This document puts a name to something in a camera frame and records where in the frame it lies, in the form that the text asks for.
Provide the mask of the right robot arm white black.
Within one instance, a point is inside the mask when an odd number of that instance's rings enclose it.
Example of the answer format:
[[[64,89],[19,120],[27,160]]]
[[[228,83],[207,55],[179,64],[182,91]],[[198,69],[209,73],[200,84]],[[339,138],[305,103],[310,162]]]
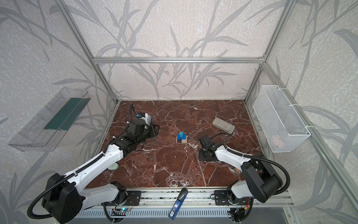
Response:
[[[199,138],[202,149],[200,161],[221,161],[237,168],[243,181],[237,181],[226,189],[227,200],[236,205],[243,198],[265,203],[271,196],[285,192],[291,183],[288,171],[279,163],[267,159],[263,154],[250,155],[234,150],[224,143],[215,143],[213,137]]]

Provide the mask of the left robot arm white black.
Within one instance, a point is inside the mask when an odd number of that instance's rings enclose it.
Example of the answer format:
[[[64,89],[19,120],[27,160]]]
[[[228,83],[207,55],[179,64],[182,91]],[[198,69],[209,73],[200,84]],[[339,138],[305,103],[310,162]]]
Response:
[[[64,175],[52,175],[45,191],[28,207],[27,216],[31,219],[54,217],[60,224],[66,224],[81,211],[95,205],[124,203],[128,198],[126,188],[116,181],[91,189],[87,185],[111,165],[135,151],[139,144],[156,137],[159,129],[159,125],[144,119],[129,121],[126,134],[110,140],[94,158]]]

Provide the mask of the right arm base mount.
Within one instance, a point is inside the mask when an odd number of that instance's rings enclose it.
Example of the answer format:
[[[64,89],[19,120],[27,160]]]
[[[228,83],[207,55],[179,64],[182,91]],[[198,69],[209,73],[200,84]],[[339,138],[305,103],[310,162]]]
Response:
[[[215,201],[217,206],[247,206],[250,204],[249,198],[238,199],[226,190],[215,190],[210,198]]]

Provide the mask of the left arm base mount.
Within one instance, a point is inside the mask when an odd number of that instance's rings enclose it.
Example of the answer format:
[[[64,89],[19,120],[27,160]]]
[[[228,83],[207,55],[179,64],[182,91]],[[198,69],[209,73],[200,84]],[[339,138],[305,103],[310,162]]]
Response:
[[[141,193],[139,190],[121,191],[112,203],[120,206],[139,206]]]

